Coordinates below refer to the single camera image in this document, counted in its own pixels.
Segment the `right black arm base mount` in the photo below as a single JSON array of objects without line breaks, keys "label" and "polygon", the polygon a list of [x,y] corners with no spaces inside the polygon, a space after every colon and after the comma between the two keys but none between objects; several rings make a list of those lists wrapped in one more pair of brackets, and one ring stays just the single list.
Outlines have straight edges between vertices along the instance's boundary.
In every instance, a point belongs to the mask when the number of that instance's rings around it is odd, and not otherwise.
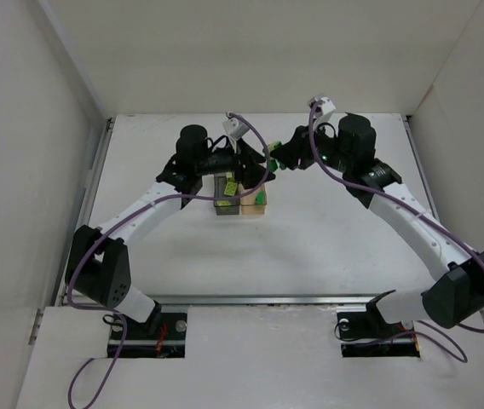
[{"label": "right black arm base mount", "polygon": [[390,293],[374,297],[361,308],[338,310],[333,331],[343,358],[420,357],[413,323],[387,323],[378,311],[377,303]]}]

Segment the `lime green 2x3 lego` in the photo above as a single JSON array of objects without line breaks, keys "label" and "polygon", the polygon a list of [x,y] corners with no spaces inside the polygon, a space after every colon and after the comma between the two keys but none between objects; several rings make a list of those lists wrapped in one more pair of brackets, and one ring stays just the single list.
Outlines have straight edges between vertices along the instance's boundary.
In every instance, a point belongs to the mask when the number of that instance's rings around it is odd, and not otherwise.
[{"label": "lime green 2x3 lego", "polygon": [[227,181],[224,187],[224,195],[228,197],[236,196],[238,192],[238,184],[235,181]]}]

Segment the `dark green long lego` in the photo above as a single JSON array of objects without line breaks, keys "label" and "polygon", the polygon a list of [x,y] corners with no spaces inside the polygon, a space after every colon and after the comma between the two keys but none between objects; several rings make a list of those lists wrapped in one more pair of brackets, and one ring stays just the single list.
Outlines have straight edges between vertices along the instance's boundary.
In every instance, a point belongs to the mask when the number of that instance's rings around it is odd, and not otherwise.
[{"label": "dark green long lego", "polygon": [[275,159],[271,158],[268,168],[270,172],[275,173],[279,168],[279,164]]}]

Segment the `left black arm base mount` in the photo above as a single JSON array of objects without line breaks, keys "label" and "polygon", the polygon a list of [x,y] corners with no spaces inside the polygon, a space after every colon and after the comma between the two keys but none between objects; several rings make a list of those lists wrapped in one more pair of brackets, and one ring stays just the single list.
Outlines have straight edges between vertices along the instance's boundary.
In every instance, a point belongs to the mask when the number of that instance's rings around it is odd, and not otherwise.
[{"label": "left black arm base mount", "polygon": [[167,308],[156,330],[149,334],[143,324],[126,318],[127,334],[119,357],[127,359],[184,358],[187,335],[187,310]]}]

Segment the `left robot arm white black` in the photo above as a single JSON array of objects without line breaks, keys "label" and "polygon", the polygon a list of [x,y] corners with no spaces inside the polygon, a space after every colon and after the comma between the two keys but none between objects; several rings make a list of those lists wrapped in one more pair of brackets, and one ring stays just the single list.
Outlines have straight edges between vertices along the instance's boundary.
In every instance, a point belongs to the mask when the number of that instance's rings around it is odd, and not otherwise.
[{"label": "left robot arm white black", "polygon": [[223,125],[225,147],[211,141],[201,125],[183,127],[174,155],[134,204],[98,227],[83,225],[76,230],[65,275],[69,302],[77,291],[113,312],[116,321],[130,319],[149,335],[157,330],[161,306],[133,283],[130,249],[199,199],[204,176],[230,172],[246,193],[274,179],[269,153],[258,153],[243,140],[252,126],[242,118],[230,118]]}]

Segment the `dark green square lego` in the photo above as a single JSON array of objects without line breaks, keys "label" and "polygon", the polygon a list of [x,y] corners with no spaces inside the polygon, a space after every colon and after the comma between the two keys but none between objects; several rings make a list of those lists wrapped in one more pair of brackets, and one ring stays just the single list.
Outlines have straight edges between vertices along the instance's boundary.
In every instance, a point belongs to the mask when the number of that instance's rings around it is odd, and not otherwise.
[{"label": "dark green square lego", "polygon": [[255,204],[256,205],[265,205],[266,204],[266,193],[264,191],[261,191],[256,195]]}]

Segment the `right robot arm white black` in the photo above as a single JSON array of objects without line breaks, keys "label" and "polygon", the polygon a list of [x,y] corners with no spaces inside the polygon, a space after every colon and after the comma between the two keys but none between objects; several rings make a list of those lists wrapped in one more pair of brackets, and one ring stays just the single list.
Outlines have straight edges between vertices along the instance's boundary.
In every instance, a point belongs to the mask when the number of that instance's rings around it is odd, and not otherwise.
[{"label": "right robot arm white black", "polygon": [[376,131],[347,114],[328,136],[326,124],[299,126],[271,156],[290,170],[314,163],[341,173],[348,192],[390,225],[428,269],[434,284],[423,290],[390,290],[366,305],[369,325],[431,320],[450,329],[484,308],[484,251],[458,242],[410,193],[400,175],[376,156]]}]

